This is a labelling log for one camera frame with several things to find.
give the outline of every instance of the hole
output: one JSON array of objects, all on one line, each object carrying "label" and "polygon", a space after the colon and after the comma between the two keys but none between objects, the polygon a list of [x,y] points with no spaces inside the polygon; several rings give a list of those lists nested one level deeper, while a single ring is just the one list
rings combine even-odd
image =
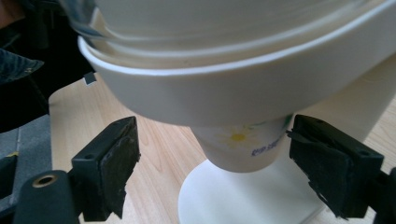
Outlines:
[{"label": "hole", "polygon": [[44,188],[48,185],[51,185],[52,183],[54,183],[56,181],[58,177],[56,175],[43,175],[39,178],[37,178],[34,182],[33,182],[33,187],[35,188]]},{"label": "hole", "polygon": [[87,159],[87,160],[90,160],[90,159],[93,159],[93,155],[92,154],[88,154],[88,155],[86,155],[85,157],[84,157],[84,159]]}]

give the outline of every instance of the black clamp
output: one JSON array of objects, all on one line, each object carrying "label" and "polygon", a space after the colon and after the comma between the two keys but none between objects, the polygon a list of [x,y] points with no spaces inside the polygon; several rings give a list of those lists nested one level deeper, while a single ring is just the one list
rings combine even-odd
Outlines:
[{"label": "black clamp", "polygon": [[384,156],[320,119],[294,118],[290,157],[309,186],[337,217],[376,211],[375,224],[396,223],[396,168],[381,169]]},{"label": "black clamp", "polygon": [[125,185],[139,159],[135,117],[111,123],[72,159],[69,173],[48,171],[23,185],[13,223],[79,223],[81,213],[85,221],[122,217]]}]

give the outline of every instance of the white paper cup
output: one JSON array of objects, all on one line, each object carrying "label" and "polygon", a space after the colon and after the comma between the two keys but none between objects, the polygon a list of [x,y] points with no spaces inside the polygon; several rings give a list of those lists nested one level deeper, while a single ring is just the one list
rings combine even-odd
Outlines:
[{"label": "white paper cup", "polygon": [[219,168],[247,173],[270,165],[291,116],[250,125],[191,127],[207,158]]}]

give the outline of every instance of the white base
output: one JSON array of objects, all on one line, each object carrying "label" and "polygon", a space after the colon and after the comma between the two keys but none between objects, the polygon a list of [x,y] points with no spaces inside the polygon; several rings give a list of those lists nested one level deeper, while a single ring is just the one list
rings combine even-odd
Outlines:
[{"label": "white base", "polygon": [[323,208],[285,152],[269,167],[247,174],[204,161],[187,176],[178,197],[180,224],[305,223]]}]

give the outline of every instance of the wooden table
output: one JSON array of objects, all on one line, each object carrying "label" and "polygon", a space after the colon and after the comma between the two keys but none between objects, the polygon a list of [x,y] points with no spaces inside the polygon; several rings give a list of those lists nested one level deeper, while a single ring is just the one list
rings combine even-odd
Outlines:
[{"label": "wooden table", "polygon": [[[205,154],[190,128],[145,119],[131,112],[103,83],[86,85],[84,80],[64,87],[49,98],[53,169],[69,171],[71,158],[114,120],[136,116],[140,162],[128,180],[123,220],[111,215],[106,223],[176,224],[180,187]],[[377,123],[365,143],[386,156],[384,171],[396,166],[396,101]],[[374,213],[365,219],[335,219],[324,210],[311,223],[372,223]]]}]

